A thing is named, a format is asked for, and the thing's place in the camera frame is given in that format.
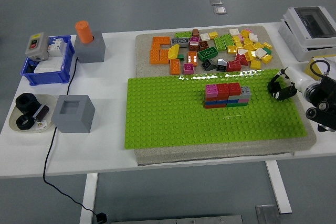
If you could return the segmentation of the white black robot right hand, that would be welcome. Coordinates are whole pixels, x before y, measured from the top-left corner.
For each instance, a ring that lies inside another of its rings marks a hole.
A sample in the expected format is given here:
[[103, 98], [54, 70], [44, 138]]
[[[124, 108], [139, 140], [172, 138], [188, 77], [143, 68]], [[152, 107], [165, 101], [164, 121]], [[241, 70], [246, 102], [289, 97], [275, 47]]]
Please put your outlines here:
[[[283, 76], [287, 78], [291, 85], [286, 88], [281, 88], [277, 79]], [[297, 91], [304, 93], [311, 84], [310, 77], [304, 73], [299, 73], [293, 67], [281, 69], [268, 83], [267, 89], [269, 94], [277, 100], [285, 100], [294, 96]]]

